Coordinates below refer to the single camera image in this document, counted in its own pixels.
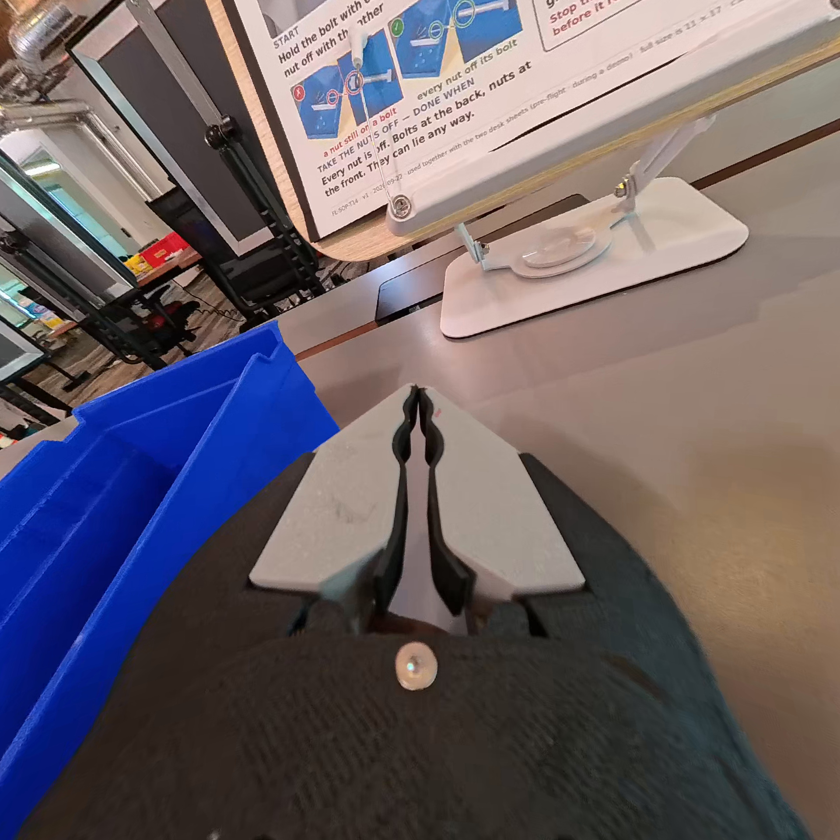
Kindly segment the printed instruction sheet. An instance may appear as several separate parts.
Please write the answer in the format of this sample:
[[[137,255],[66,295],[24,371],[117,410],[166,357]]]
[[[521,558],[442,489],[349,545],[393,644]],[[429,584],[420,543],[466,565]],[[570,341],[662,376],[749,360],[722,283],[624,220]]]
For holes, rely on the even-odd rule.
[[[838,2],[234,2],[316,242],[428,228],[838,41]]]

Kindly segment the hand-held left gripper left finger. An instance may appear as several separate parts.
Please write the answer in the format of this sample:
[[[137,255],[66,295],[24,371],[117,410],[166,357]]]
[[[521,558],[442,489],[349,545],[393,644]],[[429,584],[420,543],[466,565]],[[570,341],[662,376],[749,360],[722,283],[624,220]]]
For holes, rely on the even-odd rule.
[[[313,454],[249,573],[262,590],[385,614],[403,574],[419,387],[404,385]]]

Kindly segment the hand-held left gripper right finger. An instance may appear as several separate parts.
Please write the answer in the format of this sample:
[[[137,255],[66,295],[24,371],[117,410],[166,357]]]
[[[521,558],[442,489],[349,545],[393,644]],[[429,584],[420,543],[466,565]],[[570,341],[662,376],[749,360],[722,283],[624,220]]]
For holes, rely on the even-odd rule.
[[[430,567],[451,615],[582,591],[585,576],[522,455],[434,388],[417,398]]]

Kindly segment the grey panel on stand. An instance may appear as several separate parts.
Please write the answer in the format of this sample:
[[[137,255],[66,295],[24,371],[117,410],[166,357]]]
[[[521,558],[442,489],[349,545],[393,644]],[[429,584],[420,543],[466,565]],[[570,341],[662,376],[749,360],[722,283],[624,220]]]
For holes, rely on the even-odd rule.
[[[271,172],[213,18],[202,1],[96,2],[70,56],[237,256],[267,224],[222,155],[211,124],[232,118],[260,176]]]
[[[138,284],[116,256],[62,205],[1,153],[2,234],[19,250],[8,260],[24,269],[24,253],[43,264],[72,300],[101,309],[134,293]]]

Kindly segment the black tripod stand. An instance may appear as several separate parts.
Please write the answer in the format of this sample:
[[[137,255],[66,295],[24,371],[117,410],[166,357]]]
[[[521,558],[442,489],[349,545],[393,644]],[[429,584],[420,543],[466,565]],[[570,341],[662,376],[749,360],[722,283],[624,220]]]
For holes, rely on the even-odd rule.
[[[319,278],[319,253],[302,237],[283,202],[249,157],[237,121],[225,114],[205,132],[206,144],[218,152],[252,208],[268,228],[270,239],[247,255],[236,256],[220,243],[203,256],[207,274],[245,323],[240,332],[280,315],[279,304],[298,295],[301,301],[325,290]]]

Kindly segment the wooden board document stand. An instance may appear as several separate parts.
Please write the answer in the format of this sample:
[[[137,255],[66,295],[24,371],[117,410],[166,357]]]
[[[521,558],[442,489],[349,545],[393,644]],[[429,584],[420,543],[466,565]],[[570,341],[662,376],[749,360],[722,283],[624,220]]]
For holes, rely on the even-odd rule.
[[[272,175],[291,221],[321,252],[342,259],[380,256],[435,233],[453,230],[465,253],[446,269],[440,329],[450,339],[465,339],[541,314],[672,277],[725,259],[747,241],[749,230],[694,186],[662,176],[687,145],[708,131],[718,112],[755,93],[838,58],[838,41],[810,66],[801,60],[777,67],[737,89],[721,92],[692,108],[672,113],[634,133],[580,154],[518,186],[490,196],[460,214],[396,234],[394,222],[407,220],[407,206],[362,219],[343,234],[315,241],[305,230],[291,193],[278,144],[279,123],[266,115],[264,83],[249,72],[251,48],[234,2],[219,2],[213,12],[217,30],[225,19],[234,45],[225,53],[245,94],[252,118],[262,109],[267,127],[257,129]],[[590,202],[488,244],[468,231],[475,222],[513,205],[524,216],[579,193]]]

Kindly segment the red plastic bin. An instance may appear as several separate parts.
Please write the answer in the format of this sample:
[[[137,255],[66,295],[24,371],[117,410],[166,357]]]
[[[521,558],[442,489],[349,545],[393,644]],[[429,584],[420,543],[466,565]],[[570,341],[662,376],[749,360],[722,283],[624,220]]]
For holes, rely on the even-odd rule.
[[[168,260],[173,259],[175,255],[178,255],[189,248],[189,244],[182,236],[172,232],[141,250],[141,252],[139,252],[139,256],[141,256],[151,268],[157,269],[163,266]]]

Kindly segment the blue plastic bin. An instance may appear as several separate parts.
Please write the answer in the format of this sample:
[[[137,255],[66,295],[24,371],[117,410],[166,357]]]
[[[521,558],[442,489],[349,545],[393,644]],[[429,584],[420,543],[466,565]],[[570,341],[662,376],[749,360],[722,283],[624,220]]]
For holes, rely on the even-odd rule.
[[[339,430],[275,322],[75,418],[2,478],[2,838],[87,736],[183,566]]]

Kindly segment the red black office chair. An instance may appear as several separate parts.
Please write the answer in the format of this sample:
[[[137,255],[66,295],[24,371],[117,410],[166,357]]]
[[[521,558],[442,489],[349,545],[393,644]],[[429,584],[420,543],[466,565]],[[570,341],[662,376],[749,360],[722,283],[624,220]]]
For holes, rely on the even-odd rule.
[[[154,345],[165,354],[178,349],[185,357],[193,355],[186,345],[196,341],[196,334],[190,330],[190,318],[200,309],[199,302],[175,298],[163,301],[170,292],[169,283],[143,295],[135,295],[129,306],[140,326],[150,335]]]

